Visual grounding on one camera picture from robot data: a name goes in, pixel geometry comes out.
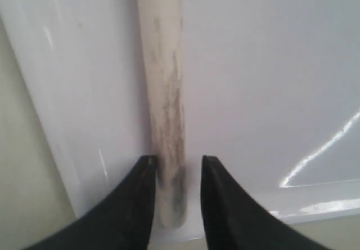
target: beige wall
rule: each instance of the beige wall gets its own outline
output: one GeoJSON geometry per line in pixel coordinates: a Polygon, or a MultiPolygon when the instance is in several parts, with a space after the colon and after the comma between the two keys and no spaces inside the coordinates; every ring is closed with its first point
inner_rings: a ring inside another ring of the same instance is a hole
{"type": "MultiPolygon", "coordinates": [[[[20,249],[74,220],[16,59],[0,23],[0,249],[20,249]]],[[[296,225],[333,249],[360,249],[360,217],[296,225]]],[[[202,250],[205,240],[152,245],[202,250]]]]}

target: glossy white surface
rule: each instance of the glossy white surface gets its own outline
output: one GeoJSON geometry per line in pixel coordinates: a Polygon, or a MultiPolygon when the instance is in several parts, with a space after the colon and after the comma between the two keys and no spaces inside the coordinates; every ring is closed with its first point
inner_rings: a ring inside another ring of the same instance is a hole
{"type": "MultiPolygon", "coordinates": [[[[287,222],[360,212],[359,0],[183,3],[188,219],[154,239],[203,234],[202,154],[287,222]]],[[[0,12],[81,215],[149,152],[136,0],[0,12]]]]}

